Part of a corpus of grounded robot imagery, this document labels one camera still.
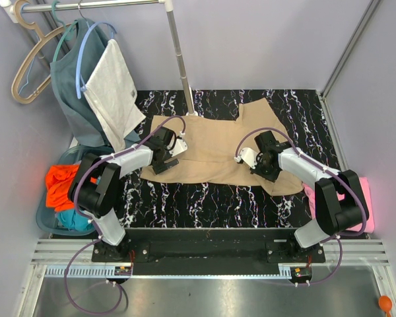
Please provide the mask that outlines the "beige t shirt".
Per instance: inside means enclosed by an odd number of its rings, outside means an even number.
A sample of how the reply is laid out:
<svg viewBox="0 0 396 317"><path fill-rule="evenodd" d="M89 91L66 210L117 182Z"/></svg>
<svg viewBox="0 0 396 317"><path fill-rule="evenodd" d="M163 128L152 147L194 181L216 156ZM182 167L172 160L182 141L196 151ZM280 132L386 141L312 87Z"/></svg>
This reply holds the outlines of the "beige t shirt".
<svg viewBox="0 0 396 317"><path fill-rule="evenodd" d="M273 127L287 133L286 128L264 99L240 104L236 120L212 120L185 116L184 140L188 149L177 156L179 164L156 175L148 166L141 178L159 183L212 183L231 186L261 186L269 195L293 195L303 190L302 181L289 172L281 172L275 182L251 174L244 164L235 160L241 139L261 127Z"/></svg>

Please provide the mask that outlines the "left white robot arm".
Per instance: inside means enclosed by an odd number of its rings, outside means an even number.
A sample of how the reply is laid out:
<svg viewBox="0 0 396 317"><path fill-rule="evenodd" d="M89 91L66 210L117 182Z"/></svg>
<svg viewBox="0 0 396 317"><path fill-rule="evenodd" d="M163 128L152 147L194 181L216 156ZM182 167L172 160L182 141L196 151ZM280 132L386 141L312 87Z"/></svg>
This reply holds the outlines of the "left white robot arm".
<svg viewBox="0 0 396 317"><path fill-rule="evenodd" d="M110 155L89 153L81 160L68 191L68 198L79 208L81 216L92 222L99 238L107 244L106 253L114 261L129 255L125 229L119 223L115 206L121 179L150 166L155 175L179 163L176 158L186 152L187 143L171 129L161 127L146 141Z"/></svg>

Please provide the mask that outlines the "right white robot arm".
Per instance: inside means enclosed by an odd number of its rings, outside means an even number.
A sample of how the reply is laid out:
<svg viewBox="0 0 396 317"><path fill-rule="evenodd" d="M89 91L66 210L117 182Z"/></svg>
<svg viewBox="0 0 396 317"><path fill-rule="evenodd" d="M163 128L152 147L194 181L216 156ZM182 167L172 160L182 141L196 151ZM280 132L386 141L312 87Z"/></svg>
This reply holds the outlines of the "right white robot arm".
<svg viewBox="0 0 396 317"><path fill-rule="evenodd" d="M281 172L288 172L315 194L315 218L296 229L286 245L292 261L301 262L309 256L310 247L336 235L364 233L370 214L357 173L321 164L291 141L277 141L272 129L256 136L255 143L257 151L243 148L238 153L252 174L274 182Z"/></svg>

